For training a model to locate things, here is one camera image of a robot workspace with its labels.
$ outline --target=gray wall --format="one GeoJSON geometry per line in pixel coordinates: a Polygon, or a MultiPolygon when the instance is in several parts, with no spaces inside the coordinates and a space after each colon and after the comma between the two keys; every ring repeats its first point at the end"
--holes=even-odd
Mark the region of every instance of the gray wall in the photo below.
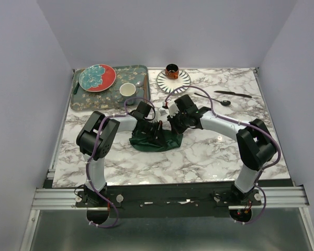
{"type": "Polygon", "coordinates": [[[304,184],[314,224],[314,0],[299,0],[260,68],[289,172],[304,184]]]}
{"type": "Polygon", "coordinates": [[[0,251],[19,250],[72,71],[34,0],[0,1],[0,251]]]}
{"type": "Polygon", "coordinates": [[[296,0],[38,0],[73,68],[259,66],[296,0]]]}

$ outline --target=red plate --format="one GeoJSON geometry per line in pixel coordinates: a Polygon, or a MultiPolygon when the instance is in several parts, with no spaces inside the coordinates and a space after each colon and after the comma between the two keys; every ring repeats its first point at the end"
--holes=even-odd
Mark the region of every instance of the red plate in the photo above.
{"type": "Polygon", "coordinates": [[[96,64],[84,70],[79,77],[80,86],[88,92],[102,92],[115,82],[114,69],[106,64],[96,64]]]}

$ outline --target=gray floor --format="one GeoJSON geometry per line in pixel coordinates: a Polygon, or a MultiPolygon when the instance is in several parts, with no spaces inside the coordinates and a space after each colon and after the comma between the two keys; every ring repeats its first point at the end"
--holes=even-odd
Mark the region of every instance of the gray floor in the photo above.
{"type": "Polygon", "coordinates": [[[211,217],[123,219],[106,230],[89,226],[85,214],[41,212],[31,250],[311,250],[298,209],[267,209],[245,226],[211,217]]]}

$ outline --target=green cloth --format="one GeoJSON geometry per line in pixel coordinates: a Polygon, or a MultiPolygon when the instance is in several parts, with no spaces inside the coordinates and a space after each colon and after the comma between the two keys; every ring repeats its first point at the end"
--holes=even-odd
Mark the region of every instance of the green cloth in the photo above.
{"type": "Polygon", "coordinates": [[[133,132],[130,144],[142,152],[164,152],[180,147],[183,140],[182,134],[172,133],[170,130],[162,130],[165,144],[157,143],[152,136],[142,133],[140,130],[133,132]]]}

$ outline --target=plate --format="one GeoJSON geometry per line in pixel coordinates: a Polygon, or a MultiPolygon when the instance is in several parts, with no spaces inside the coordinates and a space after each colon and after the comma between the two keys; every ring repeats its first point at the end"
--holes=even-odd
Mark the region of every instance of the plate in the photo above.
{"type": "Polygon", "coordinates": [[[114,69],[105,64],[96,64],[85,69],[79,77],[80,86],[88,92],[102,92],[115,82],[114,69]]]}
{"type": "MultiPolygon", "coordinates": [[[[162,70],[157,76],[158,86],[166,93],[171,93],[174,89],[181,86],[190,86],[189,74],[183,70],[179,70],[178,79],[170,79],[165,75],[165,70],[162,70]]],[[[183,93],[188,87],[176,90],[174,94],[183,93]]]]}

